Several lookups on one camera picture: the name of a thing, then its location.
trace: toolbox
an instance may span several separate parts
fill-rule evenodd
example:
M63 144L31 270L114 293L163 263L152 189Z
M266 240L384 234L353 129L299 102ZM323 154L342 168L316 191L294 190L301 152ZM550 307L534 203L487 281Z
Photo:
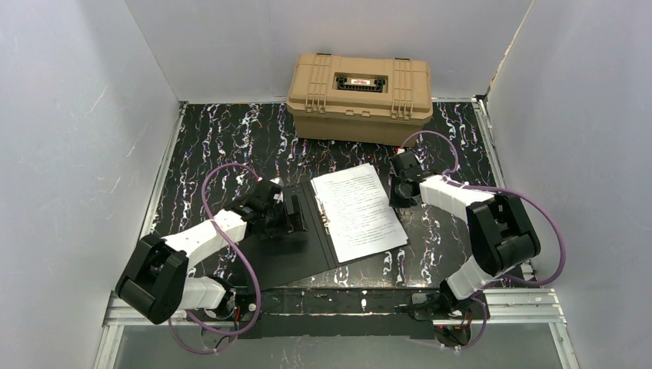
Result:
M287 106L300 138L399 146L432 117L430 67L403 58L303 54Z

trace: black marble table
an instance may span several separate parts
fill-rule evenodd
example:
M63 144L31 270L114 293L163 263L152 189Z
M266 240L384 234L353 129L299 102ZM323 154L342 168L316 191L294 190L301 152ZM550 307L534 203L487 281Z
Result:
M467 102L434 105L425 129L453 141L460 155L458 181L494 185L473 106ZM449 146L433 135L419 138L418 157L439 172L452 167ZM395 148L344 141L297 138L292 116L284 104L189 105L185 110L174 154L158 202L153 230L174 234L205 220L201 183L217 166L237 162L251 166L264 178L280 177L285 184L313 178L362 163L376 167L388 186L389 158ZM254 179L228 169L211 182L208 200L213 212L247 191ZM470 256L465 224L427 205L401 211L411 245L290 283L288 288L428 288L436 287ZM197 267L197 276L219 275L243 284L241 262L224 249Z

